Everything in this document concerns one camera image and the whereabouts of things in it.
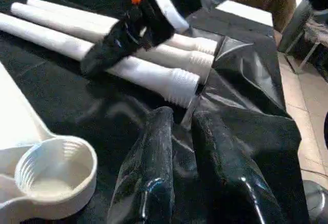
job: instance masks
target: metal stand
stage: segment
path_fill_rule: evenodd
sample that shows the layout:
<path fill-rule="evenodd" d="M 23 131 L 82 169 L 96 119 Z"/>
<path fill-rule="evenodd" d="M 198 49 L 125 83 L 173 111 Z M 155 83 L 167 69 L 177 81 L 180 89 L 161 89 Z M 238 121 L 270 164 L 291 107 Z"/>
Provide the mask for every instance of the metal stand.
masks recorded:
<path fill-rule="evenodd" d="M 304 65 L 308 62 L 310 59 L 311 55 L 313 52 L 317 49 L 318 45 L 320 44 L 319 41 L 316 41 L 314 45 L 312 46 L 311 50 L 308 52 L 302 63 L 298 66 L 295 59 L 293 57 L 288 57 L 288 53 L 292 50 L 292 48 L 296 45 L 296 43 L 301 39 L 301 37 L 304 35 L 304 30 L 302 30 L 298 36 L 293 40 L 293 42 L 289 45 L 289 47 L 286 49 L 284 52 L 284 57 L 286 61 L 289 63 L 291 66 L 292 70 L 294 71 L 295 74 L 300 74 L 302 73 L 302 69 Z"/>

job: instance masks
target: pipe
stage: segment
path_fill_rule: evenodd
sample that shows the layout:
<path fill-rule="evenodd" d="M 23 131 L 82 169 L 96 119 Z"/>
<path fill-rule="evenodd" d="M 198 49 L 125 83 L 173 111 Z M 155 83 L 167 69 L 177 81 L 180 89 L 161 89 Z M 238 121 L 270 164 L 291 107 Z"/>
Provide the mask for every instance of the pipe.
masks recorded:
<path fill-rule="evenodd" d="M 13 16 L 0 13 L 0 30 L 81 61 L 93 44 Z M 127 57 L 106 72 L 159 93 L 165 100 L 187 108 L 195 97 L 199 76 Z"/>
<path fill-rule="evenodd" d="M 82 18 L 83 20 L 103 26 L 111 26 L 117 22 L 117 19 L 112 17 L 99 15 L 84 10 L 78 10 L 67 6 L 46 2 L 43 0 L 27 0 L 26 3 L 30 6 L 38 7 L 40 9 L 61 13 L 78 20 Z M 164 44 L 187 51 L 200 51 L 210 55 L 214 55 L 217 46 L 217 42 L 211 39 L 202 37 L 191 38 L 180 34 L 175 34 Z"/>
<path fill-rule="evenodd" d="M 140 50 L 134 55 L 168 68 L 181 68 L 197 74 L 202 84 L 206 83 L 214 61 L 213 56 L 203 52 L 185 51 L 167 45 L 159 45 L 149 51 Z"/>
<path fill-rule="evenodd" d="M 108 26 L 103 28 L 93 23 L 81 22 L 65 15 L 20 3 L 13 3 L 11 5 L 11 13 L 42 26 L 94 43 L 102 40 L 110 31 L 110 27 Z M 185 51 L 166 45 L 160 45 L 150 51 L 141 50 L 134 55 L 168 68 L 181 68 L 197 74 L 200 76 L 200 82 L 202 84 L 206 83 L 214 61 L 212 55 L 198 51 Z"/>
<path fill-rule="evenodd" d="M 77 20 L 60 13 L 46 11 L 37 7 L 13 3 L 10 11 L 15 16 L 21 17 L 33 23 L 46 26 L 72 36 L 85 39 L 90 42 L 102 40 L 111 30 L 109 26 Z"/>

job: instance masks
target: black tarp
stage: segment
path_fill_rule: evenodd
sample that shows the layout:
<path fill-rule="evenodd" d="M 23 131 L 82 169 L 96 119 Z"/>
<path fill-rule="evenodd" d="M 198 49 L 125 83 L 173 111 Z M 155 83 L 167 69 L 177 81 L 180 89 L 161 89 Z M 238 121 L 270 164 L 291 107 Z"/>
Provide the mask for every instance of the black tarp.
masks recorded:
<path fill-rule="evenodd" d="M 25 1 L 0 0 L 1 11 L 9 13 L 12 2 Z M 115 17 L 122 16 L 129 6 L 128 0 L 47 1 Z M 191 132 L 178 125 L 183 117 L 188 124 L 186 111 L 173 107 L 160 96 L 106 74 L 86 78 L 81 76 L 75 61 L 0 33 L 0 61 L 46 125 L 55 133 L 86 139 L 98 156 L 94 196 L 82 211 L 62 221 L 106 222 L 120 167 L 124 159 L 129 158 L 129 151 L 136 148 L 135 142 L 146 129 L 147 116 L 156 108 L 169 106 L 173 108 L 175 121 L 171 135 L 173 223 L 206 223 L 211 212 L 207 196 L 212 186 L 206 183 L 211 176 L 204 176 L 201 170 L 200 175 L 205 177 L 201 182 L 192 141 L 197 138 L 198 145 L 201 144 L 199 141 L 207 137 L 206 128 L 216 131 L 219 141 L 225 139 L 231 145 L 229 148 L 234 148 L 228 157 L 228 162 L 233 163 L 220 164 L 222 170 L 216 178 L 225 175 L 223 183 L 228 183 L 216 185 L 218 189 L 228 186 L 222 188 L 224 195 L 217 198 L 227 203 L 221 203 L 226 209 L 216 209 L 216 218 L 221 216 L 217 222 L 227 223 L 223 221 L 227 220 L 226 214 L 233 213 L 235 220 L 241 223 L 261 223 L 262 220 L 262 223 L 276 223 L 272 215 L 281 213 L 289 223 L 308 223 L 297 159 L 300 134 L 285 111 L 272 33 L 265 35 L 239 27 L 240 19 L 235 17 L 233 21 L 231 15 L 215 20 L 208 24 L 203 16 L 193 18 L 192 24 L 207 32 L 191 30 L 189 33 L 217 40 L 221 37 L 216 34 L 223 34 L 251 45 L 239 47 L 216 60 L 196 106 Z M 222 48 L 229 44 L 229 40 L 220 42 Z M 209 139 L 209 142 L 214 145 L 217 140 Z M 220 147 L 221 159 L 229 148 Z M 250 209 L 258 211 L 247 216 L 252 219 L 243 219 Z"/>

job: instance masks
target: black plastic sheet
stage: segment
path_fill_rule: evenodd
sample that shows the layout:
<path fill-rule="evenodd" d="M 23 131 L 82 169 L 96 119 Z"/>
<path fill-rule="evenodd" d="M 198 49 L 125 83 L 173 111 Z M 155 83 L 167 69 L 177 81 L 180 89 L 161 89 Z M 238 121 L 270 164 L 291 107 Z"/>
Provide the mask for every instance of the black plastic sheet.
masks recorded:
<path fill-rule="evenodd" d="M 173 111 L 152 111 L 145 129 L 123 161 L 107 223 L 170 223 L 174 204 Z"/>
<path fill-rule="evenodd" d="M 11 3 L 25 1 L 0 0 L 1 10 L 8 13 Z M 122 0 L 47 1 L 116 17 L 126 9 Z M 157 126 L 170 127 L 171 123 L 161 123 L 150 112 L 169 106 L 174 111 L 175 123 L 171 141 L 169 130 L 165 130 L 164 137 L 165 143 L 172 143 L 172 223 L 309 222 L 297 159 L 300 134 L 285 111 L 273 39 L 238 27 L 223 27 L 225 22 L 218 22 L 211 30 L 202 18 L 194 21 L 198 22 L 198 29 L 190 30 L 189 34 L 218 40 L 222 51 L 195 106 L 191 132 L 179 123 L 183 120 L 188 125 L 193 109 L 186 112 L 155 93 L 113 76 L 85 78 L 75 61 L 0 33 L 0 60 L 46 125 L 55 133 L 86 139 L 98 155 L 94 196 L 83 210 L 61 221 L 106 223 L 113 193 L 119 189 L 115 191 L 120 169 L 121 175 L 129 169 L 124 169 L 124 161 L 132 165 L 129 158 L 133 151 L 148 149 L 145 145 L 150 140 L 141 139 L 145 138 L 143 135 L 158 138 Z M 223 40 L 217 35 L 220 30 L 246 44 L 235 44 L 229 38 Z M 168 109 L 161 109 L 166 116 L 156 111 L 155 114 L 170 120 Z M 147 120 L 149 115 L 154 122 Z M 208 137 L 210 131 L 215 135 Z M 204 154 L 199 148 L 204 139 L 220 145 L 216 153 L 222 163 L 209 164 L 218 169 L 215 175 L 206 173 L 206 167 L 199 161 L 202 157 L 210 158 L 209 153 Z M 211 177 L 218 185 L 208 184 Z M 164 189 L 169 189 L 166 196 L 171 203 L 172 188 Z M 224 200 L 219 201 L 220 205 L 211 201 L 212 192 L 217 197 L 214 200 Z M 116 195 L 113 202 L 126 195 L 121 196 Z"/>

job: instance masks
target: table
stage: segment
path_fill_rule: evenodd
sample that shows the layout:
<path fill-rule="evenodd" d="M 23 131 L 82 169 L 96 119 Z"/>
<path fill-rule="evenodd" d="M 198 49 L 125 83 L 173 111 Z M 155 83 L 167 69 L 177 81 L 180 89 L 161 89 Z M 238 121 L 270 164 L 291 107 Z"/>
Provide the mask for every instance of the table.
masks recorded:
<path fill-rule="evenodd" d="M 26 0 L 0 1 L 2 12 L 8 13 L 12 2 Z M 122 16 L 129 5 L 129 0 L 48 1 L 114 17 Z M 307 223 L 297 159 L 300 135 L 285 111 L 272 29 L 254 22 L 251 27 L 257 30 L 251 31 L 243 27 L 247 24 L 241 17 L 220 13 L 219 18 L 196 16 L 192 25 L 197 29 L 189 33 L 214 39 L 227 35 L 252 45 L 216 60 L 200 105 L 211 107 L 233 131 L 258 165 L 286 219 Z M 0 33 L 0 47 L 1 62 L 49 129 L 86 139 L 98 155 L 94 196 L 82 211 L 63 221 L 105 223 L 119 168 L 143 130 L 147 113 L 170 106 L 179 124 L 186 110 L 112 76 L 85 78 L 75 61 L 11 35 Z M 172 132 L 174 223 L 199 220 L 206 216 L 206 206 L 190 134 L 178 125 Z"/>

